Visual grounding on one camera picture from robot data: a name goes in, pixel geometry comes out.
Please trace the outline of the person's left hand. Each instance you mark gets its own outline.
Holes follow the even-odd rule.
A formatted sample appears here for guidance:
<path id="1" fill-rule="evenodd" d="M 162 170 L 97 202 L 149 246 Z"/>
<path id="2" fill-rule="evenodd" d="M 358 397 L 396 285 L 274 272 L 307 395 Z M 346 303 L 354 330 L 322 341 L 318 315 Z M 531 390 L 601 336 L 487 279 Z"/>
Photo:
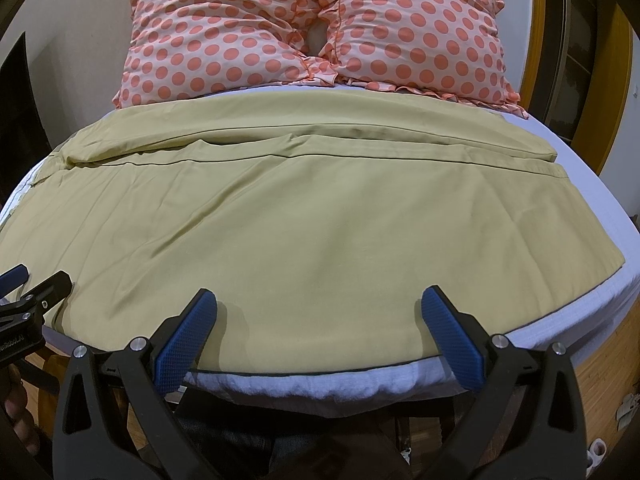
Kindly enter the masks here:
<path id="1" fill-rule="evenodd" d="M 17 439 L 31 456 L 39 451 L 39 438 L 32 413 L 27 409 L 27 393 L 20 378 L 12 375 L 1 379 L 1 407 L 9 416 Z"/>

